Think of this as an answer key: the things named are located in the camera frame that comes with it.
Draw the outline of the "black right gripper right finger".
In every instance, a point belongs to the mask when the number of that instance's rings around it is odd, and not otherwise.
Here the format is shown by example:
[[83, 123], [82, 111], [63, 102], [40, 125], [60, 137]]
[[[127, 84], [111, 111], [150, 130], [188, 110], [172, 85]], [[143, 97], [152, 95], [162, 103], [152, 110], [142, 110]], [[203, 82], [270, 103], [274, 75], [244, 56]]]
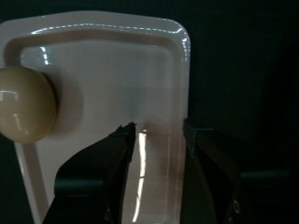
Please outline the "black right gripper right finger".
[[183, 121], [187, 149], [200, 177], [212, 224], [236, 224], [234, 214], [240, 190], [239, 167], [220, 147], [204, 136], [214, 129], [198, 128]]

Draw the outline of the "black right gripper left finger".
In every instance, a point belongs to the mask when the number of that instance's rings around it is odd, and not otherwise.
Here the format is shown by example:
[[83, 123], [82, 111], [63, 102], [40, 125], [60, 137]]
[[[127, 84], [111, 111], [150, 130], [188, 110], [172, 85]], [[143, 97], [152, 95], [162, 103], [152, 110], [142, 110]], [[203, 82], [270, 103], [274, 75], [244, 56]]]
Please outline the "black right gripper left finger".
[[119, 127], [62, 165], [42, 224], [122, 224], [136, 125]]

